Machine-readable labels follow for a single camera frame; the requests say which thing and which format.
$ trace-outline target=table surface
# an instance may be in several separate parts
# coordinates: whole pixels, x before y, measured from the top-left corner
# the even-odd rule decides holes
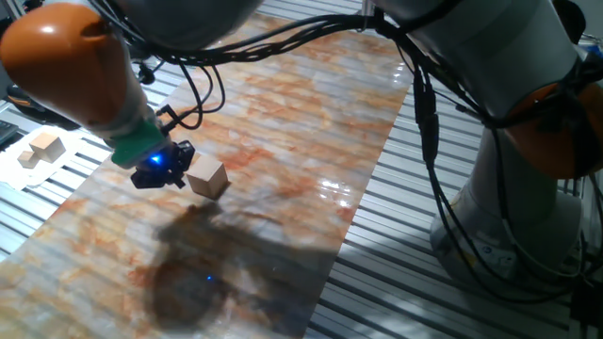
[[[225,194],[136,190],[106,161],[0,264],[0,333],[302,336],[405,95],[396,53],[341,33],[220,67],[225,108],[172,137],[224,162]],[[167,103],[194,105],[188,84]]]

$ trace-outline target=metal slotted rail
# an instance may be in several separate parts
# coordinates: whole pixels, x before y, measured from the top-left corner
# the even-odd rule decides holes
[[[361,6],[360,0],[267,0],[258,11],[299,20],[353,14]],[[185,81],[170,65],[155,76],[151,86],[143,86],[152,108]],[[505,305],[458,284],[439,265],[429,242],[437,211],[414,114],[409,92],[305,337],[596,338],[595,329],[582,330],[570,320],[568,299],[532,307]],[[445,193],[452,197],[473,169],[482,128],[446,101],[438,101],[438,114],[442,130],[436,167]],[[40,127],[9,104],[0,105],[0,120],[19,125],[22,134]],[[77,133],[86,147],[41,186],[16,192],[0,184],[0,261],[110,155],[101,139],[85,130]]]

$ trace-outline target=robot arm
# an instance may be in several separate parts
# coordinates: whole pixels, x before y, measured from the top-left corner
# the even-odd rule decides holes
[[[242,24],[260,0],[116,0],[145,39],[182,51],[205,48]],[[400,24],[430,13],[440,0],[375,0]],[[447,65],[477,103],[497,119],[521,115],[543,101],[576,68],[579,54],[547,0],[452,1],[447,15],[411,36]],[[11,79],[34,100],[80,122],[115,148],[112,160],[139,170],[137,187],[183,183],[189,143],[162,133],[129,66],[125,44],[87,0],[47,0],[15,22],[0,44]],[[603,148],[603,105],[597,85],[577,89],[592,125],[590,140]],[[538,121],[507,130],[533,166],[571,178],[577,162],[565,130],[542,133]],[[166,158],[158,167],[152,158]],[[603,167],[600,152],[588,171]]]

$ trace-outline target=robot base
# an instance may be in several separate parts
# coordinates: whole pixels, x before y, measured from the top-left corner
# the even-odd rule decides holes
[[[499,133],[499,136],[510,218],[517,243],[532,258],[551,270],[568,274],[577,272],[580,258],[581,200],[558,192],[555,180],[545,177],[528,164],[504,133]],[[563,283],[562,279],[534,264],[524,254],[518,258],[513,250],[500,218],[495,161],[496,149],[492,132],[485,130],[469,182],[450,205],[480,256],[496,273],[528,288],[559,291],[559,286],[545,282]],[[487,272],[448,211],[446,217],[465,258],[481,280],[500,295],[525,296],[525,293],[517,293],[516,288]],[[477,285],[439,216],[432,222],[431,242],[434,255],[451,277],[472,286]]]

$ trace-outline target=black cable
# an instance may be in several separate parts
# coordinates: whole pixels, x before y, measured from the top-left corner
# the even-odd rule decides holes
[[[408,61],[406,61],[404,52],[402,52],[402,48],[397,43],[396,43],[396,48],[398,49],[398,53],[399,53],[399,56],[402,58],[402,61],[404,61],[404,63],[406,64],[408,71],[410,71],[412,75],[415,75],[415,70],[413,70],[413,68],[411,67],[411,64],[409,64]]]
[[[159,71],[159,69],[160,69],[160,68],[161,68],[163,65],[165,65],[165,63],[166,63],[166,60],[161,60],[161,62],[159,62],[159,64],[153,68],[153,73],[155,73],[155,72]]]
[[[498,137],[497,130],[491,130],[491,133],[492,133],[492,138],[494,141],[495,150],[496,150],[496,154],[497,154],[497,156],[496,156],[496,172],[497,172],[496,175],[497,175],[497,195],[498,195],[498,206],[499,206],[500,217],[509,224],[509,228],[510,228],[510,232],[511,232],[510,236],[512,236],[514,238],[513,222],[511,221],[511,216],[510,216],[510,212],[509,212],[509,200],[507,198],[507,184],[505,183],[504,167],[502,164],[503,156],[502,156],[502,148],[500,147],[500,138]],[[537,281],[539,281],[541,283],[546,283],[549,285],[567,284],[566,282],[559,282],[559,281],[552,282],[546,278],[541,277],[538,273],[536,273],[531,268],[531,266],[526,261],[526,258],[524,258],[524,253],[522,252],[521,249],[519,249],[519,247],[516,244],[513,244],[513,252],[517,256],[517,261],[519,262],[519,264],[526,270],[526,272],[528,272],[529,275],[531,275],[532,278],[535,278]]]
[[[433,189],[433,193],[434,193],[434,197],[435,197],[435,202],[437,204],[438,211],[439,211],[439,214],[441,216],[444,228],[446,229],[446,232],[447,232],[448,236],[450,237],[450,240],[452,241],[452,245],[454,245],[455,250],[457,250],[457,252],[459,253],[459,256],[461,257],[461,260],[463,261],[464,265],[466,266],[467,270],[469,271],[469,274],[471,275],[471,277],[489,295],[491,295],[492,297],[494,297],[496,299],[500,299],[500,300],[503,300],[503,301],[506,301],[506,302],[520,303],[520,304],[535,304],[535,303],[542,303],[542,302],[547,302],[547,301],[554,300],[554,299],[556,299],[558,297],[561,297],[561,296],[564,296],[564,295],[566,295],[566,294],[568,294],[568,293],[570,293],[572,291],[573,288],[566,288],[565,290],[563,290],[561,292],[558,292],[556,294],[549,295],[549,296],[546,296],[546,297],[542,297],[542,298],[539,298],[539,299],[514,299],[514,298],[508,298],[508,297],[505,297],[505,296],[501,296],[498,292],[496,292],[492,288],[490,288],[490,286],[488,286],[480,278],[480,276],[475,271],[475,269],[473,268],[473,266],[469,263],[468,259],[463,254],[464,251],[461,248],[461,245],[459,244],[459,241],[456,239],[456,237],[454,236],[453,231],[450,229],[450,226],[448,224],[448,219],[446,218],[446,214],[444,212],[444,209],[442,208],[442,202],[444,203],[444,205],[448,209],[448,212],[449,212],[450,216],[452,217],[452,219],[454,220],[454,222],[457,223],[457,229],[459,229],[459,231],[461,231],[461,233],[464,232],[463,229],[461,229],[461,228],[458,227],[458,225],[460,224],[459,220],[456,218],[456,215],[454,214],[454,210],[450,206],[450,203],[449,203],[448,199],[446,199],[446,196],[444,195],[444,192],[442,191],[442,187],[439,185],[439,181],[437,179],[437,175],[435,174],[434,168],[430,169],[428,167],[428,173],[430,175],[430,182],[432,184],[432,189]],[[475,249],[475,245],[473,245],[473,243],[471,241],[467,241],[467,244],[469,245],[469,247],[472,248],[472,250],[477,251],[477,249]],[[477,257],[477,258],[478,258],[478,261],[480,261],[480,264],[486,270],[488,270],[488,272],[490,274],[492,274],[495,278],[500,278],[505,283],[510,283],[508,280],[506,280],[506,279],[502,278],[500,275],[498,275],[488,265],[484,265],[485,263],[482,263],[483,259],[480,260],[480,257]]]

